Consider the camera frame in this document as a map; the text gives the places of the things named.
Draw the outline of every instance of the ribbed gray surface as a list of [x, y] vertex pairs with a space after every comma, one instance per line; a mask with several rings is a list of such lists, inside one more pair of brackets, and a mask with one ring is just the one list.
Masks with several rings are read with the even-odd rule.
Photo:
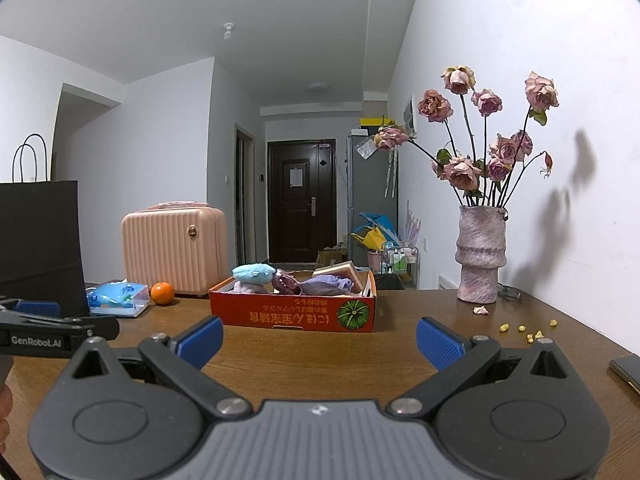
[[423, 425], [391, 420], [372, 401], [272, 401], [249, 420], [217, 425], [166, 480], [471, 478], [444, 458]]

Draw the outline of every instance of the refrigerator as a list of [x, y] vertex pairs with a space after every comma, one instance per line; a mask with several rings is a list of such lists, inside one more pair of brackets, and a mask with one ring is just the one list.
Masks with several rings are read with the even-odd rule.
[[398, 232], [397, 179], [395, 193], [389, 188], [385, 197], [389, 152], [376, 150], [373, 155], [364, 159], [357, 151], [377, 131], [378, 126], [371, 126], [352, 130], [347, 137], [347, 227], [350, 233], [347, 251], [349, 259], [359, 267], [368, 266], [367, 251], [351, 236], [351, 233], [359, 231], [366, 223], [360, 213], [384, 214]]

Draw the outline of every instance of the tangerine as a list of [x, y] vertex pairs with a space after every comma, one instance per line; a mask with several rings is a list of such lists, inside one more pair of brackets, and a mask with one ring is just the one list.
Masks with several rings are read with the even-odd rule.
[[151, 287], [151, 299], [158, 305], [166, 305], [174, 300], [175, 291], [171, 283], [160, 282]]

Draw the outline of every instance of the door frame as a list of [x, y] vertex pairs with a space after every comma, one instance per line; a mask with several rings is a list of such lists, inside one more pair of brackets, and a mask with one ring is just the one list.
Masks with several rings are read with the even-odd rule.
[[247, 262], [255, 261], [255, 137], [244, 128], [234, 124], [234, 245], [238, 239], [236, 232], [236, 139], [244, 143], [244, 251]]
[[271, 208], [271, 150], [274, 147], [279, 146], [299, 146], [304, 144], [330, 144], [331, 145], [331, 186], [332, 186], [332, 210], [334, 214], [331, 219], [331, 227], [332, 232], [334, 233], [334, 245], [338, 243], [338, 206], [337, 206], [337, 181], [336, 181], [336, 160], [335, 160], [335, 139], [297, 139], [297, 140], [271, 140], [267, 142], [267, 239], [269, 241], [269, 261], [273, 263], [284, 263], [284, 262], [275, 262], [272, 257], [272, 251], [275, 247], [275, 243], [273, 240], [273, 211]]

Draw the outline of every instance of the suitcase handle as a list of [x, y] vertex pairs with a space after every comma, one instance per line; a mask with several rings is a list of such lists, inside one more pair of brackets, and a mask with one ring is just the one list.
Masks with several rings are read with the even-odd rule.
[[206, 202], [194, 202], [192, 201], [176, 201], [176, 202], [163, 202], [158, 205], [147, 207], [146, 211], [155, 211], [158, 209], [185, 209], [190, 207], [209, 207]]

